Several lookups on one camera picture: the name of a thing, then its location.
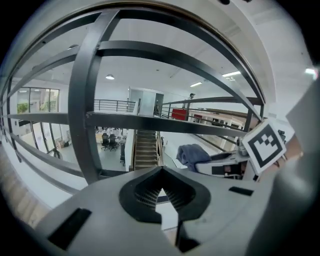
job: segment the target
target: staircase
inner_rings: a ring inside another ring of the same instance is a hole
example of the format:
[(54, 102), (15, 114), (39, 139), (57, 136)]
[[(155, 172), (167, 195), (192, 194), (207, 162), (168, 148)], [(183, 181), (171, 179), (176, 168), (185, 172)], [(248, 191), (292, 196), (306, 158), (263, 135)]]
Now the staircase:
[(12, 214), (32, 228), (35, 228), (50, 211), (24, 186), (2, 145), (0, 145), (0, 187)]
[(138, 130), (135, 141), (134, 170), (158, 166), (156, 132)]

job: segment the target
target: door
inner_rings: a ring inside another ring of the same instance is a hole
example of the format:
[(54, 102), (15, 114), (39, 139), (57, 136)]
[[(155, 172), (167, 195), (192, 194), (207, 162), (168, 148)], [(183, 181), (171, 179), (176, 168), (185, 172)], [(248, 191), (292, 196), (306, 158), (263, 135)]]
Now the door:
[(47, 145), (47, 148), (49, 151), (53, 150), (55, 148), (53, 138), (51, 136), (51, 130), (50, 130), (50, 125), (47, 122), (43, 122), (43, 133), (45, 137), (45, 143)]
[(43, 134), (42, 134), (41, 123), (39, 122), (34, 123), (32, 124), (32, 127), (33, 127), (35, 140), (39, 150), (42, 152), (48, 153), (47, 144), (45, 143), (45, 138), (43, 137)]

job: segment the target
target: window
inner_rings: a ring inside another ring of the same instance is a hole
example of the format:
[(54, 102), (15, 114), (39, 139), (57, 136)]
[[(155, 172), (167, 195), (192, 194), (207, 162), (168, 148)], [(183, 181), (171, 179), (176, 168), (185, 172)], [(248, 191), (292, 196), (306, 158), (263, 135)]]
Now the window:
[(34, 135), (29, 121), (19, 121), (19, 137), (32, 147), (36, 148)]
[(50, 89), (50, 112), (58, 112), (59, 90)]
[(30, 88), (21, 88), (17, 92), (17, 113), (23, 114), (29, 112), (29, 93)]
[(49, 112), (50, 89), (30, 89), (30, 112)]
[(23, 87), (17, 92), (17, 113), (58, 112), (59, 90)]
[[(58, 112), (59, 90), (23, 87), (17, 92), (17, 113)], [(29, 145), (49, 153), (62, 139), (59, 124), (19, 121), (19, 136)]]

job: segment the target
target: white ceiling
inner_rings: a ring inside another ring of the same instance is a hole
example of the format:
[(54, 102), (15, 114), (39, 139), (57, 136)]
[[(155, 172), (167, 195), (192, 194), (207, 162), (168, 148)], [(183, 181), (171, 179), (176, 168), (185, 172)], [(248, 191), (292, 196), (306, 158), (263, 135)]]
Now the white ceiling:
[[(305, 90), (310, 84), (311, 77), (304, 74), (304, 70), (311, 65), (311, 62), (302, 37), (298, 35), (300, 32), (297, 31), (292, 20), (284, 15), (284, 12), (273, 1), (255, 0), (246, 3), (243, 0), (234, 0), (232, 6), (227, 7), (222, 6), (217, 0), (166, 0), (165, 2), (194, 12), (223, 33), (248, 60), (269, 102), (275, 101), (272, 92), (281, 94), (290, 87), (299, 86)], [(232, 8), (237, 8), (236, 16), (229, 13)], [(248, 24), (245, 25), (242, 22), (241, 15), (250, 22), (254, 29), (252, 31), (256, 33), (255, 36), (258, 36), (260, 42), (253, 40), (253, 32), (247, 29)], [(66, 50), (73, 44), (80, 45), (88, 29), (90, 29), (90, 25), (79, 27), (49, 42), (28, 60), (16, 76), (22, 77), (35, 65)], [(113, 32), (111, 40), (154, 43), (193, 56), (221, 74), (236, 71), (224, 56), (200, 39), (177, 28), (157, 22), (121, 20)], [(264, 57), (261, 54), (262, 48), (266, 53)], [(67, 85), (72, 66), (72, 63), (59, 66), (42, 74), (37, 79)], [(186, 94), (194, 92), (202, 97), (224, 94), (211, 82), (190, 88), (190, 85), (199, 81), (203, 82), (204, 79), (158, 61), (133, 57), (104, 57), (97, 81), (101, 84), (110, 83), (105, 79), (107, 74), (114, 75), (113, 83), (115, 86), (123, 84), (159, 91), (170, 90), (174, 87), (184, 90)], [(236, 75), (233, 78), (235, 79), (233, 83), (237, 83), (246, 96), (254, 96), (253, 91), (241, 75)]]

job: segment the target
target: black slot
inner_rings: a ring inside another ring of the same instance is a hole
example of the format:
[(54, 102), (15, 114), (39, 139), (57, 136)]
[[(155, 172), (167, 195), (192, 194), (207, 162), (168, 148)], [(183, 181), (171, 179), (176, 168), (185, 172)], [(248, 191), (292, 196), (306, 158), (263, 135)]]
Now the black slot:
[(66, 250), (91, 213), (92, 212), (87, 209), (76, 209), (70, 217), (49, 236), (48, 240), (61, 249)]
[(237, 186), (230, 187), (229, 191), (232, 191), (232, 192), (235, 192), (235, 193), (238, 193), (241, 195), (249, 196), (249, 197), (251, 197), (251, 195), (254, 192), (253, 190), (242, 188), (242, 187), (237, 187)]

